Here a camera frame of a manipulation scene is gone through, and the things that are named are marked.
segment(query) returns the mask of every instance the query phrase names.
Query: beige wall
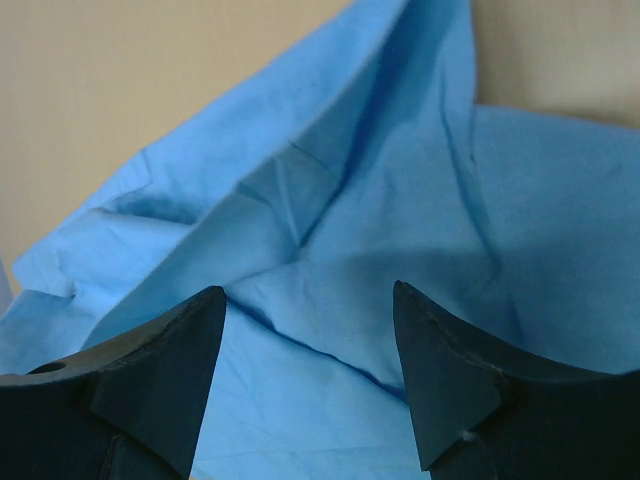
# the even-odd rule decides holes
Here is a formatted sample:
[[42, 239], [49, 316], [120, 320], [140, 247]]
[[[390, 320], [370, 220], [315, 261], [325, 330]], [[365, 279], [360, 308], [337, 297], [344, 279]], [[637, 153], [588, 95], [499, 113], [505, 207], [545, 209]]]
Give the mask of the beige wall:
[[[0, 0], [6, 262], [347, 3]], [[640, 1], [477, 0], [475, 11], [480, 101], [640, 126]]]

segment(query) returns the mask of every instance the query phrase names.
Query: crumpled cloth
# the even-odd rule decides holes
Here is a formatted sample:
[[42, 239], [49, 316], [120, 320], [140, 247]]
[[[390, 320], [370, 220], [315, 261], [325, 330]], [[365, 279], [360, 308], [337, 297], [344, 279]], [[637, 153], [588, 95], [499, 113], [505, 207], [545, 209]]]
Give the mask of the crumpled cloth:
[[0, 372], [222, 285], [196, 478], [419, 480], [395, 280], [537, 354], [640, 366], [640, 135], [475, 105], [470, 17], [360, 0], [141, 150], [16, 262]]

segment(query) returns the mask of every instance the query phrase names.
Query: black plastic part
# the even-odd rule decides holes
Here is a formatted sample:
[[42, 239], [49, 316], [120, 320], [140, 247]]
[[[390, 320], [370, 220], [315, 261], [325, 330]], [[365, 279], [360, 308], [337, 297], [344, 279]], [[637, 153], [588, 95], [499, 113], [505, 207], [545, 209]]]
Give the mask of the black plastic part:
[[91, 349], [0, 376], [0, 479], [188, 479], [224, 315], [211, 287]]
[[533, 355], [400, 282], [394, 323], [433, 480], [640, 478], [640, 371], [608, 375]]

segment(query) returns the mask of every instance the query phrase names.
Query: small hole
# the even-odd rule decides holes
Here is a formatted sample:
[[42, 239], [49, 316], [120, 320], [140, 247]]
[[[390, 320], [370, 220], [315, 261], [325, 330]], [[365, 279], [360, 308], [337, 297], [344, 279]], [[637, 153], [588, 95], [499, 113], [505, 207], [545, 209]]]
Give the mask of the small hole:
[[35, 370], [31, 370], [27, 375], [35, 375], [37, 373], [49, 373], [57, 370], [62, 370], [67, 365], [64, 362], [51, 362], [46, 365], [41, 365]]

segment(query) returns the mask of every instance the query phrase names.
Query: blue cloth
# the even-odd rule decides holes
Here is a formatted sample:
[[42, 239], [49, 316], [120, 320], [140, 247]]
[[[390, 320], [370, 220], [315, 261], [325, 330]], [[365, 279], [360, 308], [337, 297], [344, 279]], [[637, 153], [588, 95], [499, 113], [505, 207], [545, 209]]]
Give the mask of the blue cloth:
[[538, 354], [638, 367], [640, 135], [474, 88], [468, 0], [354, 3], [18, 260], [0, 371], [223, 285], [194, 476], [419, 480], [395, 280]]

